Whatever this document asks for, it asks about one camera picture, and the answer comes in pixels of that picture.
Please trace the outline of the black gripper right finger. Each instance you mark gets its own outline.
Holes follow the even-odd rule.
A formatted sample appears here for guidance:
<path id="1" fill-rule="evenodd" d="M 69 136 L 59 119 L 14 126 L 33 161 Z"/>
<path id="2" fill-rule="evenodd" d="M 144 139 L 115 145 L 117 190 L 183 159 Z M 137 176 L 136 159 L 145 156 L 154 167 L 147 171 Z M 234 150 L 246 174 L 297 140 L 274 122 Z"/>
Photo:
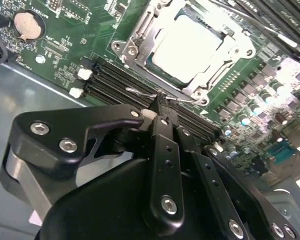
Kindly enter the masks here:
<path id="1" fill-rule="evenodd" d="M 214 240 L 299 240 L 297 229 L 217 149 L 221 130 L 206 120 L 185 121 L 176 101 L 165 100 L 182 162 L 204 195 L 199 210 Z"/>

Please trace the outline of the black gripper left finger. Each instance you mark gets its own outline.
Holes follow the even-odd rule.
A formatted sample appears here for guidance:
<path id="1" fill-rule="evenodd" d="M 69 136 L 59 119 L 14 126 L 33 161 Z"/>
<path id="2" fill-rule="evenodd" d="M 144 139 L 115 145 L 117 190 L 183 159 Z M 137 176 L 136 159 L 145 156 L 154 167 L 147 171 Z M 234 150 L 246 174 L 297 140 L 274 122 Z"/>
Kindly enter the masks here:
<path id="1" fill-rule="evenodd" d="M 157 97 L 142 110 L 118 104 L 22 113 L 8 138 L 8 178 L 43 224 L 59 199 L 128 161 L 177 160 L 180 166 L 165 101 Z"/>

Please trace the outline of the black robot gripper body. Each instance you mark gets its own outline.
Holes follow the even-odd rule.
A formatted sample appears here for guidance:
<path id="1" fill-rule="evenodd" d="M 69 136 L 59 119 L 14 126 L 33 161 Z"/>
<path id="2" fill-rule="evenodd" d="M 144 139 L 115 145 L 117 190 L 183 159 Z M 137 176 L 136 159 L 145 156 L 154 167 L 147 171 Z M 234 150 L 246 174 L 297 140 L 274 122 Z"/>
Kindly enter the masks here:
<path id="1" fill-rule="evenodd" d="M 130 160 L 59 199 L 39 240 L 224 240 L 204 186 L 178 160 Z"/>

